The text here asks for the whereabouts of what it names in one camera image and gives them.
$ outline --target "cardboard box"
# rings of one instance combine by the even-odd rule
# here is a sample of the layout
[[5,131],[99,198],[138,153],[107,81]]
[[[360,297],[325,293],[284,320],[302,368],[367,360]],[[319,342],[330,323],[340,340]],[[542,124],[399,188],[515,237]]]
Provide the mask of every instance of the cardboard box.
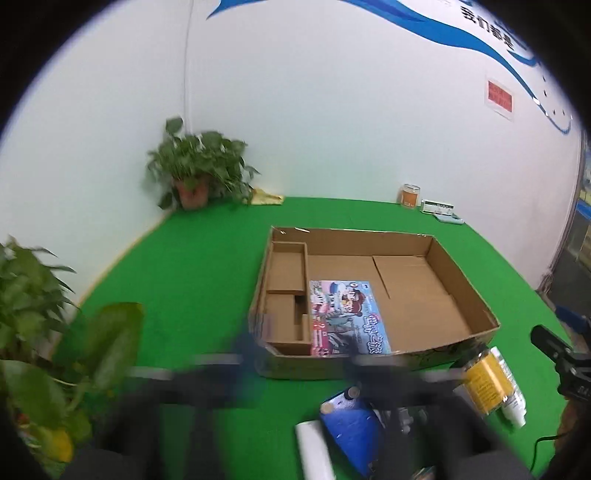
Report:
[[272,228],[249,311],[267,350],[259,373],[273,378],[343,375],[343,356],[311,350],[310,280],[371,284],[397,363],[451,362],[500,325],[437,239],[357,230]]

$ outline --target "black cable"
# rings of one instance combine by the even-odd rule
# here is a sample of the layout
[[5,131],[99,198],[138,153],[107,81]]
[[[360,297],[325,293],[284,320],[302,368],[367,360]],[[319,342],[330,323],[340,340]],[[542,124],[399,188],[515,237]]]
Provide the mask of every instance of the black cable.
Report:
[[557,440],[559,438],[564,437],[565,435],[568,435],[570,432],[564,432],[564,433],[560,433],[558,435],[551,435],[549,437],[540,437],[539,439],[537,439],[534,443],[534,457],[531,459],[531,466],[530,466],[530,472],[534,471],[534,467],[535,467],[535,461],[537,459],[538,456],[538,444],[540,442],[546,442],[548,440]]

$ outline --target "white wall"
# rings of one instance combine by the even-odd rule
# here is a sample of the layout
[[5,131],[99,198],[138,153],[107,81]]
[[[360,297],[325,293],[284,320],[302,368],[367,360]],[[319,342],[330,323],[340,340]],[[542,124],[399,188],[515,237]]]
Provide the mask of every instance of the white wall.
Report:
[[[218,3],[196,3],[191,19],[193,129],[244,139],[270,192],[390,202],[402,183],[415,183],[424,197],[454,203],[539,285],[576,187],[576,120],[562,134],[497,61],[344,1],[268,0],[206,19]],[[493,45],[568,124],[572,111],[547,72],[511,58],[464,19],[464,4],[403,3]],[[485,105],[487,76],[513,93],[513,121]]]
[[[246,140],[270,192],[387,202],[417,183],[537,286],[575,190],[576,121],[563,135],[499,63],[345,1],[267,0],[208,20],[219,0],[192,16],[191,3],[119,4],[44,69],[0,144],[0,241],[54,251],[78,270],[78,298],[161,217],[145,152],[184,112],[196,131]],[[457,0],[404,3],[467,28]],[[499,51],[548,111],[566,110],[557,121],[570,117],[540,66]],[[514,94],[513,121],[485,106],[487,75]]]
[[29,88],[0,147],[0,242],[77,270],[75,298],[162,213],[142,181],[164,120],[183,112],[189,0],[115,5]]

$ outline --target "terracotta pot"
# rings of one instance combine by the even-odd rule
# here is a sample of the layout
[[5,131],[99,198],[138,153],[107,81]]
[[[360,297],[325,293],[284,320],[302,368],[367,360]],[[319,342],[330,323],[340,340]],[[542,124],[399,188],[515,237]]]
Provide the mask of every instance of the terracotta pot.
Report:
[[197,210],[207,205],[209,199],[209,177],[203,176],[196,180],[195,188],[191,191],[185,187],[184,181],[175,180],[174,186],[178,190],[181,204],[185,210]]

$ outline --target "white container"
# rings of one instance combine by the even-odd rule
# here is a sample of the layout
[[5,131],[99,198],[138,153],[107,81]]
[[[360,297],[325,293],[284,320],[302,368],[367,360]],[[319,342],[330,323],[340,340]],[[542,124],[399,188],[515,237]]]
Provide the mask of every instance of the white container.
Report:
[[434,202],[432,200],[421,201],[421,211],[433,215],[453,215],[453,205],[445,202]]
[[336,480],[319,420],[295,426],[301,466],[306,480]]
[[511,382],[511,385],[513,385],[514,388],[513,395],[511,395],[507,401],[501,405],[501,410],[503,411],[505,418],[509,420],[516,428],[520,429],[523,425],[525,425],[525,414],[527,413],[527,410],[525,409],[525,397],[523,396],[519,385],[517,385],[515,377],[513,376],[509,365],[507,365],[507,362],[505,362],[505,359],[501,355],[499,349],[494,346],[491,348],[491,353],[498,360],[503,373],[509,379],[509,382]]

